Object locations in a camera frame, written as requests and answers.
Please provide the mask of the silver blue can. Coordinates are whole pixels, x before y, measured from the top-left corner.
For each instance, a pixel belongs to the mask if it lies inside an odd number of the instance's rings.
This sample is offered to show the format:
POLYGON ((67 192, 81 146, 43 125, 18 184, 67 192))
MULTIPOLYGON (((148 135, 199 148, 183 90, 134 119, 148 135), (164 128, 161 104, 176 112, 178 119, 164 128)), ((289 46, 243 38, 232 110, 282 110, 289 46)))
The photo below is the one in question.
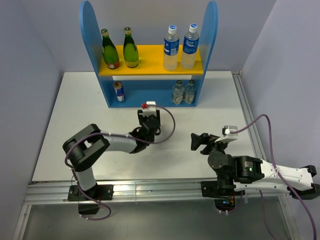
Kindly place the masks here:
POLYGON ((115 90, 116 100, 123 103, 126 100, 123 84, 120 81, 114 81, 112 86, 115 90))

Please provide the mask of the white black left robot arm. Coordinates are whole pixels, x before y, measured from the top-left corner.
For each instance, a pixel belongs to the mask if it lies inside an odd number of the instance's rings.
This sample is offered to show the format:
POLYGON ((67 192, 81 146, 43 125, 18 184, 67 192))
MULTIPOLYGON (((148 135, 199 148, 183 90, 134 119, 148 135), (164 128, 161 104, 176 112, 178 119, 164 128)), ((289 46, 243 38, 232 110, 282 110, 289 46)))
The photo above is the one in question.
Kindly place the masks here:
POLYGON ((92 166, 105 152, 124 152, 135 154, 143 151, 155 136, 161 132, 160 111, 137 111, 139 127, 129 132, 124 138, 101 135, 99 127, 92 123, 83 128, 62 145, 65 153, 70 152, 69 160, 75 170, 80 185, 79 194, 86 200, 91 200, 98 193, 97 181, 92 166))

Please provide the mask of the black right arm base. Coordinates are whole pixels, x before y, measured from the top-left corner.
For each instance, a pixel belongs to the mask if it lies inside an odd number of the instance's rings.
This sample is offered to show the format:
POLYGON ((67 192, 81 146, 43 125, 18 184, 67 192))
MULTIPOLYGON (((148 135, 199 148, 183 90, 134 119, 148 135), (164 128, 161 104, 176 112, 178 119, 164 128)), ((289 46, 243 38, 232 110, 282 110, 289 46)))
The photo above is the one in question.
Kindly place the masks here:
POLYGON ((204 198, 214 199, 215 207, 222 212, 232 211, 235 209, 237 202, 236 196, 241 198, 244 196, 245 191, 234 191, 218 189, 218 182, 215 181, 201 181, 201 194, 204 198))

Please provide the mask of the green glass bottle orange label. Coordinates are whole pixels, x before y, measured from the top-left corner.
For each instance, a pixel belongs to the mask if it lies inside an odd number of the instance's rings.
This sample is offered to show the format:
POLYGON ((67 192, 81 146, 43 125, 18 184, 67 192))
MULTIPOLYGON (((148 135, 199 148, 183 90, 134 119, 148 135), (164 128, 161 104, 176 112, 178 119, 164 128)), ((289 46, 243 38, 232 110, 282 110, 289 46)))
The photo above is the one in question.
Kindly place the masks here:
POLYGON ((115 70, 120 66, 118 51, 110 39, 108 30, 103 28, 100 32, 102 35, 103 60, 109 69, 115 70))

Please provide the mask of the blue label water bottle front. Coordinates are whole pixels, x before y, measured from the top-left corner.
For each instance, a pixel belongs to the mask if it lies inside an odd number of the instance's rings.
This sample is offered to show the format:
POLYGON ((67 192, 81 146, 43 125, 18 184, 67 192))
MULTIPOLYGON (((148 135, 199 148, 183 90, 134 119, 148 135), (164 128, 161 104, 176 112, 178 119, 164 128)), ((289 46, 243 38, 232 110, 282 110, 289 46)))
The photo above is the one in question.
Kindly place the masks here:
POLYGON ((199 45, 199 33, 198 25, 192 23, 189 26, 188 32, 184 35, 183 45, 182 45, 182 56, 181 56, 181 66, 186 70, 194 68, 196 61, 196 52, 199 45))

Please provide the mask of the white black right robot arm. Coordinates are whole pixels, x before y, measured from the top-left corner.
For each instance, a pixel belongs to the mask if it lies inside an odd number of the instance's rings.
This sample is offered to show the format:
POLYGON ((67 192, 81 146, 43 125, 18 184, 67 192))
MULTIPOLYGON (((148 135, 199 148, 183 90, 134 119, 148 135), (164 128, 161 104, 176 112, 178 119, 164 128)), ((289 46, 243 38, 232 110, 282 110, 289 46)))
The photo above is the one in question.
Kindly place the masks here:
POLYGON ((191 134, 192 151, 201 145, 201 154, 207 156, 216 180, 202 181, 203 197, 223 199, 257 191, 289 194, 294 199, 313 200, 320 195, 320 186, 313 182, 317 170, 313 165, 302 168, 273 166, 272 163, 247 155, 232 156, 225 152, 228 144, 237 140, 227 131, 222 137, 202 133, 191 134))

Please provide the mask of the green glass bottle gold cap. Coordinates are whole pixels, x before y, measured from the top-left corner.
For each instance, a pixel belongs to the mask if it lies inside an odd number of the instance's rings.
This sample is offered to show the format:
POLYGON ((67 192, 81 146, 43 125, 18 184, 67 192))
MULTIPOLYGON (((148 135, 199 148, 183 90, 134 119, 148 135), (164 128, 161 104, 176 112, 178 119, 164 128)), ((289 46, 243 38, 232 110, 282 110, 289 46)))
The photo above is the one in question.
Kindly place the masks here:
POLYGON ((124 44, 123 44, 123 57, 125 64, 129 68, 135 68, 139 64, 139 52, 132 37, 132 30, 130 27, 124 28, 124 44))

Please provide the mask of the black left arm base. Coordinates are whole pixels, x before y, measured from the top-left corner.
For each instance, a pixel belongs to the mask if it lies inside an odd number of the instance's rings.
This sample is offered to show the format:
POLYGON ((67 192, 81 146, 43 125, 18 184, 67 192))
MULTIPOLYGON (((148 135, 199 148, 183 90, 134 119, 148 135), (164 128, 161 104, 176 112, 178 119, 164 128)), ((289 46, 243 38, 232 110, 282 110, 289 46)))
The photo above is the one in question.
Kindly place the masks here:
MULTIPOLYGON (((111 201, 114 193, 113 187, 112 184, 96 184, 84 193, 96 201, 111 201)), ((77 185, 71 185, 69 187, 67 201, 78 202, 78 213, 81 215, 95 215, 100 209, 98 203, 80 203, 89 201, 89 199, 81 193, 77 185)))

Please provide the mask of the blue label water bottle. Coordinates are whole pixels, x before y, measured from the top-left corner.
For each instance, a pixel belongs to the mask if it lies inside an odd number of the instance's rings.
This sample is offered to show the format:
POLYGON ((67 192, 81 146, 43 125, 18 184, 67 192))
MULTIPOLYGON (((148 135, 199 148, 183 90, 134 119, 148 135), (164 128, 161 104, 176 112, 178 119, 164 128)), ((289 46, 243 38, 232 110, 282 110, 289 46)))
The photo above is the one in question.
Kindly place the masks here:
POLYGON ((177 33, 177 26, 170 25, 163 45, 163 67, 166 71, 174 71, 177 68, 179 45, 180 37, 177 33))
POLYGON ((184 35, 183 45, 182 45, 182 56, 181 56, 181 66, 186 70, 194 68, 196 61, 196 52, 199 45, 199 33, 198 25, 192 23, 189 26, 188 32, 184 35))

